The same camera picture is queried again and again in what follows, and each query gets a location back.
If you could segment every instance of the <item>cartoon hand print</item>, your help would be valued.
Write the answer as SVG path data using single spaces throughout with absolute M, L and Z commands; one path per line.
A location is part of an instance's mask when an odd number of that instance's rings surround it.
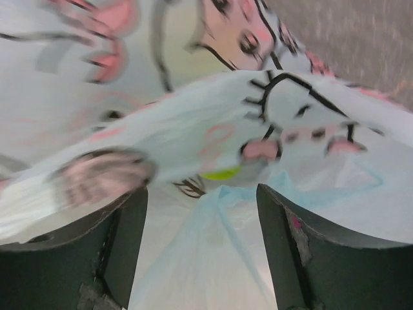
M 192 46 L 209 50 L 231 70 L 260 70 L 276 45 L 276 36 L 262 14 L 261 0 L 202 2 L 203 29 Z
M 52 179 L 58 194 L 77 207 L 146 187 L 155 173 L 156 166 L 138 153 L 98 150 L 76 158 Z
M 44 1 L 52 7 L 63 23 L 71 26 L 78 34 L 36 32 L 21 36 L 0 34 L 0 38 L 13 41 L 70 40 L 93 46 L 95 38 L 101 37 L 108 43 L 109 51 L 96 52 L 86 57 L 87 63 L 100 67 L 88 81 L 108 83 L 118 78 L 126 63 L 126 50 L 120 37 L 125 36 L 137 24 L 139 12 L 136 0 L 112 0 L 109 4 L 100 7 L 85 0 Z M 76 7 L 84 12 L 77 12 Z M 87 32 L 92 37 L 79 35 L 81 31 Z M 39 59 L 38 68 L 42 68 L 40 65 L 42 62 L 48 63 L 47 60 Z
M 291 54 L 296 56 L 300 51 L 298 44 L 288 30 L 287 26 L 285 26 L 280 19 L 278 19 L 278 32 L 280 41 L 290 50 Z

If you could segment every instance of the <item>black outline drawing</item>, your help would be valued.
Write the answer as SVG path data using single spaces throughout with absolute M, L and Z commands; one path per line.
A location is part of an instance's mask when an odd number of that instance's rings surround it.
M 191 198 L 200 199 L 200 197 L 206 194 L 205 184 L 198 175 L 173 184 L 180 192 Z

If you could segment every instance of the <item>cartoon eye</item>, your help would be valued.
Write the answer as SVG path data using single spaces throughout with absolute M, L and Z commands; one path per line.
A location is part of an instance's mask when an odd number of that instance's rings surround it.
M 227 16 L 228 11 L 231 9 L 233 0 L 212 0 L 212 3 L 217 8 L 218 12 L 224 16 Z
M 325 129 L 318 128 L 311 133 L 312 140 L 320 140 L 325 137 Z
M 253 56 L 257 54 L 259 42 L 251 31 L 245 30 L 239 37 L 239 47 L 244 54 Z
M 102 116 L 101 116 L 101 120 L 102 121 L 114 121 L 117 120 L 119 118 L 123 118 L 125 115 L 123 115 L 123 113 L 119 112 L 119 111 L 115 111 L 115 110 L 109 110 L 106 111 Z
M 298 132 L 289 134 L 287 137 L 285 137 L 285 143 L 293 143 L 294 141 L 297 140 L 299 134 Z

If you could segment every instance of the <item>pink cheek print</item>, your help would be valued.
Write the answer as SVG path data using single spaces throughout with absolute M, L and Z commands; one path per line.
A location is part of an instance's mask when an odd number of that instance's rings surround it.
M 69 206 L 97 203 L 143 188 L 154 177 L 155 165 L 138 154 L 85 155 L 58 173 L 59 189 Z
M 360 143 L 349 141 L 345 137 L 334 137 L 327 145 L 326 155 L 340 152 L 359 153 L 365 151 L 367 151 L 367 148 Z
M 308 60 L 311 64 L 311 73 L 320 74 L 322 76 L 335 77 L 333 71 L 331 71 L 329 67 L 322 60 L 320 60 L 314 53 L 306 51 L 305 55 L 308 57 Z
M 280 159 L 282 155 L 282 147 L 279 141 L 255 139 L 243 145 L 240 152 L 243 162 L 260 159 L 272 162 Z

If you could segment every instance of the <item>printed plastic bag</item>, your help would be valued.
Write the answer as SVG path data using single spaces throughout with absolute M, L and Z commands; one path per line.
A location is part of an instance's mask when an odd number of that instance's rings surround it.
M 150 182 L 255 163 L 290 177 L 310 158 L 336 167 L 344 149 L 378 177 L 325 192 L 323 205 L 375 188 L 410 199 L 410 148 L 396 141 L 413 145 L 412 115 L 335 77 L 265 1 L 1 0 L 0 17 L 2 238 Z M 397 208 L 389 218 L 410 219 Z

